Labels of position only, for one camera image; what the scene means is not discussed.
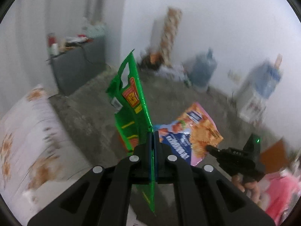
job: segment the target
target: barcode label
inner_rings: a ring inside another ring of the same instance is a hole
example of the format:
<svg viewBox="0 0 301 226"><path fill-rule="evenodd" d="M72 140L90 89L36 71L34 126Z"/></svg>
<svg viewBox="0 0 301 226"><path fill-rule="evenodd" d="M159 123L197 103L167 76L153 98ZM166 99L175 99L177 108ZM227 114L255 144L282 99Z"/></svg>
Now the barcode label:
<svg viewBox="0 0 301 226"><path fill-rule="evenodd" d="M122 109L122 104L118 101L118 99L116 97L114 97L111 101L111 105L113 105L116 109L116 113L118 113L121 109Z"/></svg>
<svg viewBox="0 0 301 226"><path fill-rule="evenodd" d="M187 113L190 119L192 119L195 123L198 123L202 119L202 115L197 111L190 111Z"/></svg>

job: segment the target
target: white pillow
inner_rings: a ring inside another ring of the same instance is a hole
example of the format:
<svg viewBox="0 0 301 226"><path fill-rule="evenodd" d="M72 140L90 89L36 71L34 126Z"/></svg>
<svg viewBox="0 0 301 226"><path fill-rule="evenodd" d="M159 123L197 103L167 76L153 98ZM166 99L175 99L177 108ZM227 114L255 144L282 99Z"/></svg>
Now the white pillow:
<svg viewBox="0 0 301 226"><path fill-rule="evenodd" d="M0 145L0 193L22 225L91 168L41 86L0 120Z"/></svg>

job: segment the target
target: finger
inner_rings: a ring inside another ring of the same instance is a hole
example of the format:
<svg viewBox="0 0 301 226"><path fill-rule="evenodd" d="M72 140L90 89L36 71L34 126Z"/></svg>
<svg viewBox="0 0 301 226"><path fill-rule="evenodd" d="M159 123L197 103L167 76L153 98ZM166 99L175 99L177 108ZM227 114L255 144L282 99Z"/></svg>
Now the finger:
<svg viewBox="0 0 301 226"><path fill-rule="evenodd" d="M260 199L260 188L258 184L255 185L255 187L251 190L251 200L254 201L254 203L258 203Z"/></svg>
<svg viewBox="0 0 301 226"><path fill-rule="evenodd" d="M254 181L254 182L247 182L247 183L245 183L244 186L246 189L254 189L256 185L257 185L257 182Z"/></svg>
<svg viewBox="0 0 301 226"><path fill-rule="evenodd" d="M234 186L237 187L241 192L245 191L245 188L240 183L239 175L234 175L231 180Z"/></svg>

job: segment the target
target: pink cloth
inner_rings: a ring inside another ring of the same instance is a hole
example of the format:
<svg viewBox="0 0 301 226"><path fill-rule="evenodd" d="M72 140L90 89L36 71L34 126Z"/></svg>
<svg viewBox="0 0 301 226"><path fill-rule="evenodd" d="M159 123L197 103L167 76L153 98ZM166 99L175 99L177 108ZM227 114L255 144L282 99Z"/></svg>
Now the pink cloth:
<svg viewBox="0 0 301 226"><path fill-rule="evenodd" d="M270 203L265 212L275 221L276 225L279 225L292 193L300 190L298 180L291 174L281 176L279 173L267 174L263 179L270 182L269 188L265 191L270 196Z"/></svg>

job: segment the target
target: tan object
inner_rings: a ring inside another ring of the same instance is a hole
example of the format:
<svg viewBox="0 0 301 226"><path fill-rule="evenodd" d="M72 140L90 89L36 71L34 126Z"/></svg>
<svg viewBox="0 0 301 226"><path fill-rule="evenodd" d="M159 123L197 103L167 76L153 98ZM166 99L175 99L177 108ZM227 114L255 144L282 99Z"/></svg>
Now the tan object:
<svg viewBox="0 0 301 226"><path fill-rule="evenodd" d="M168 67L172 66L170 56L181 19L182 11L180 9L168 8L160 43L160 53L163 58L163 64Z"/></svg>
<svg viewBox="0 0 301 226"><path fill-rule="evenodd" d="M150 54L150 63L155 64L160 59L160 53L151 53Z"/></svg>
<svg viewBox="0 0 301 226"><path fill-rule="evenodd" d="M279 140L260 154L260 162L265 165L265 172L278 172L282 167L289 165L283 140Z"/></svg>
<svg viewBox="0 0 301 226"><path fill-rule="evenodd" d="M282 62L282 55L278 54L277 59L274 64L274 68L279 69Z"/></svg>
<svg viewBox="0 0 301 226"><path fill-rule="evenodd" d="M65 39L65 38L61 39L58 50L59 50L61 53L63 53L63 52L66 51L66 39Z"/></svg>

